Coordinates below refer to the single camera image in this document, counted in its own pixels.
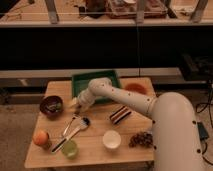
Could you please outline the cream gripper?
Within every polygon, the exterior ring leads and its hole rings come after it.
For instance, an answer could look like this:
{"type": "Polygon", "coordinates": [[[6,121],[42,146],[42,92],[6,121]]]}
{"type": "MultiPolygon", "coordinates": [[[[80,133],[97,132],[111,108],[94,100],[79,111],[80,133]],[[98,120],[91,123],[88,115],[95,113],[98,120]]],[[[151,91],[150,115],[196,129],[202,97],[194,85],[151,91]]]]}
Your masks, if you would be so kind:
{"type": "Polygon", "coordinates": [[[87,90],[83,90],[69,102],[69,109],[72,112],[84,112],[93,104],[94,95],[87,90]]]}

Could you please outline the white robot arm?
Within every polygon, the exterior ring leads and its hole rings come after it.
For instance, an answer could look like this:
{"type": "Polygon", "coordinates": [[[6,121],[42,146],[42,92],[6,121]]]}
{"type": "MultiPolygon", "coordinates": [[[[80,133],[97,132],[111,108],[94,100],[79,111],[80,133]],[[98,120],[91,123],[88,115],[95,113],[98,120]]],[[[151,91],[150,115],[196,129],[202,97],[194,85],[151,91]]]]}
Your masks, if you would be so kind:
{"type": "Polygon", "coordinates": [[[77,104],[90,107],[100,96],[153,121],[153,171],[205,171],[195,111],[184,95],[167,92],[150,97],[113,87],[111,80],[104,77],[92,79],[78,94],[77,104]]]}

